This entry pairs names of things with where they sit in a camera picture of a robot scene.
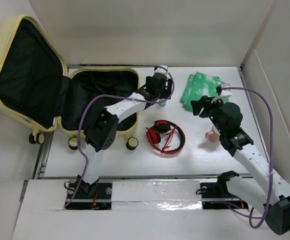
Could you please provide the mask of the pink cup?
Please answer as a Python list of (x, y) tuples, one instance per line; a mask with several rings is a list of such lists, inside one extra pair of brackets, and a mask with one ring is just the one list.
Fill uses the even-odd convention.
[(210, 129), (210, 131), (205, 133), (205, 138), (213, 143), (219, 143), (220, 142), (220, 132), (213, 125), (212, 128)]

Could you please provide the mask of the green white tie-dye cloth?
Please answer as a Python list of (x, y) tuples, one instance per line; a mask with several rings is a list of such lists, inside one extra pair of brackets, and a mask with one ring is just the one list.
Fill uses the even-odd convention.
[(193, 111), (191, 101), (198, 101), (203, 96), (216, 97), (218, 85), (225, 84), (218, 76), (210, 76), (201, 72), (190, 74), (187, 85), (180, 98), (182, 107), (186, 111)]

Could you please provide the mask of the red black headphones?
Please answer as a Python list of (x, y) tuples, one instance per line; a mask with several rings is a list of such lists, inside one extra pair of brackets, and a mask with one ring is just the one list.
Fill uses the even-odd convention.
[[(171, 149), (174, 135), (179, 137), (179, 145)], [(151, 127), (146, 128), (148, 143), (159, 153), (164, 155), (175, 155), (180, 152), (185, 143), (186, 136), (183, 130), (175, 123), (168, 120), (156, 120)]]

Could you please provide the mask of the yellow hard-shell suitcase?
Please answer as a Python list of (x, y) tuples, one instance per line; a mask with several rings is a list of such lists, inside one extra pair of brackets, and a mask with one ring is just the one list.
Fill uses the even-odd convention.
[(83, 67), (73, 72), (33, 17), (10, 16), (0, 24), (0, 112), (32, 129), (31, 144), (43, 132), (62, 129), (76, 137), (85, 109), (117, 103), (140, 87), (129, 67)]

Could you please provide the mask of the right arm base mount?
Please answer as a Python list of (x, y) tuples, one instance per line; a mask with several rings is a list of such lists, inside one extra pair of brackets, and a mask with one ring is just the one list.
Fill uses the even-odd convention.
[(204, 210), (249, 209), (245, 201), (224, 191), (216, 182), (200, 182), (195, 194), (201, 196)]

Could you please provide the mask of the white teal spray bottle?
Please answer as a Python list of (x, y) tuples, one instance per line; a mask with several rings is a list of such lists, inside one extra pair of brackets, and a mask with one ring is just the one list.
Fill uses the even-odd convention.
[(158, 105), (160, 107), (165, 107), (167, 105), (167, 101), (168, 101), (167, 99), (162, 99), (162, 100), (159, 101)]

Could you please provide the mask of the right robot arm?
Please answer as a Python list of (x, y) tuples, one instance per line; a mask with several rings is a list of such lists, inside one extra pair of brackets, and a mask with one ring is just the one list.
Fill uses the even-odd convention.
[(219, 135), (223, 148), (242, 164), (258, 186), (244, 181), (234, 171), (218, 177), (216, 191), (222, 197), (235, 195), (265, 217), (277, 235), (290, 231), (290, 184), (260, 154), (250, 136), (241, 128), (243, 115), (238, 105), (218, 97), (203, 96), (190, 102), (195, 116), (208, 118)]

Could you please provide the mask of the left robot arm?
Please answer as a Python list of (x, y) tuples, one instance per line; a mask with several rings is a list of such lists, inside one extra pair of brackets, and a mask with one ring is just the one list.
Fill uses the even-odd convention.
[[(83, 173), (77, 177), (76, 191), (79, 189), (80, 194), (88, 199), (96, 194), (103, 151), (113, 144), (119, 123), (154, 104), (169, 100), (174, 89), (174, 80), (167, 67), (156, 66), (153, 76), (148, 76), (146, 83), (130, 96), (101, 94), (87, 105), (78, 130), (83, 131), (86, 148), (91, 149), (91, 153), (86, 154), (82, 151), (80, 137), (78, 137), (77, 147), (85, 158), (85, 166)], [(101, 98), (120, 101), (91, 112), (90, 107)]]

